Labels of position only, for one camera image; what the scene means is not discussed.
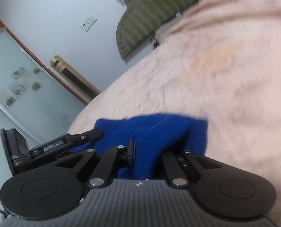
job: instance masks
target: blue fabric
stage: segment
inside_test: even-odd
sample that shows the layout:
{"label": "blue fabric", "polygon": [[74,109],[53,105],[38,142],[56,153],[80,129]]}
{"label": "blue fabric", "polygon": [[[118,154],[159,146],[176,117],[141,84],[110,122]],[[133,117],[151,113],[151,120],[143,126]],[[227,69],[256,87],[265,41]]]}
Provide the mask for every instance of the blue fabric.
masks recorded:
{"label": "blue fabric", "polygon": [[154,165],[159,155],[171,148],[174,153],[191,150],[205,153],[207,142],[207,121],[179,115],[155,114],[138,116],[126,120],[99,119],[95,128],[103,132],[97,141],[71,149],[76,153],[87,148],[95,148],[97,153],[109,147],[129,144],[135,141],[135,164],[132,169],[121,169],[118,178],[147,179],[152,177]]}

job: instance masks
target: green headboard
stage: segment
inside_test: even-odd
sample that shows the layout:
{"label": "green headboard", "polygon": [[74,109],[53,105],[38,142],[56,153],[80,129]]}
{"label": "green headboard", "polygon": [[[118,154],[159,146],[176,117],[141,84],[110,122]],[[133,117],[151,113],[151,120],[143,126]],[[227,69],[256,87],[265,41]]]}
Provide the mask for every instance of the green headboard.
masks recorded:
{"label": "green headboard", "polygon": [[198,0],[124,0],[127,11],[116,31],[117,46],[125,58],[155,29],[175,17],[178,11],[197,3]]}

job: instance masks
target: black device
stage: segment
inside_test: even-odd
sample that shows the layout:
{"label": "black device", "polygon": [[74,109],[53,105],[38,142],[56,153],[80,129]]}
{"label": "black device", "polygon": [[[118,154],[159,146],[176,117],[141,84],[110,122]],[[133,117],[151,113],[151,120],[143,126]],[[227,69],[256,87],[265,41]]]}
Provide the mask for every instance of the black device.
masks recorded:
{"label": "black device", "polygon": [[[99,130],[86,134],[89,139],[101,136]],[[64,136],[71,144],[56,146],[58,152],[45,155],[43,148],[59,138],[31,149],[27,156],[32,163],[20,163],[16,170],[11,156],[24,138],[16,130],[2,131],[15,176],[0,191],[9,215],[1,227],[276,226],[266,217],[276,191],[260,176],[191,151],[174,155],[167,150],[153,179],[116,179],[120,168],[133,167],[137,159],[134,139],[102,154],[92,148],[64,153],[81,144],[81,135]],[[33,157],[39,149],[40,155]]]}

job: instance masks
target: bed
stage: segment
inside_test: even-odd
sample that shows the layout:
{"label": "bed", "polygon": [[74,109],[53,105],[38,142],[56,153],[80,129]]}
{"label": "bed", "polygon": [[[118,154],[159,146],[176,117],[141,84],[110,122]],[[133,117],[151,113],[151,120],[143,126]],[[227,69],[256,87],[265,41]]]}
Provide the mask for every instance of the bed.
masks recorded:
{"label": "bed", "polygon": [[268,179],[277,191],[269,217],[281,226],[281,0],[201,0],[70,133],[160,112],[207,118],[205,155]]}

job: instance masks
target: crosshair logo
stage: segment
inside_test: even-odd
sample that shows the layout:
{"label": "crosshair logo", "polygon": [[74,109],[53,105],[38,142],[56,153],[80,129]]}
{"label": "crosshair logo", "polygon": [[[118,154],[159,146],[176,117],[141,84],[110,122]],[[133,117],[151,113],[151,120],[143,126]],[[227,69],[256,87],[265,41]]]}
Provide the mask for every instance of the crosshair logo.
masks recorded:
{"label": "crosshair logo", "polygon": [[144,184],[143,184],[142,182],[137,182],[135,185],[138,186],[138,187],[141,187],[141,186],[143,186]]}

